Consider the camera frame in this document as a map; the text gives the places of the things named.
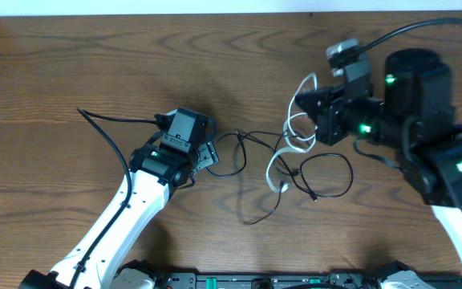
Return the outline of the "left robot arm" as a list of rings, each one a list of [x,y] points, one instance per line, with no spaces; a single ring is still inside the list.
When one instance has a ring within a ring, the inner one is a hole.
[[[74,249],[46,274],[30,271],[21,288],[152,288],[156,277],[121,264],[146,225],[198,171],[218,162],[215,120],[187,108],[151,121],[156,132],[120,157],[124,178],[115,196]]]

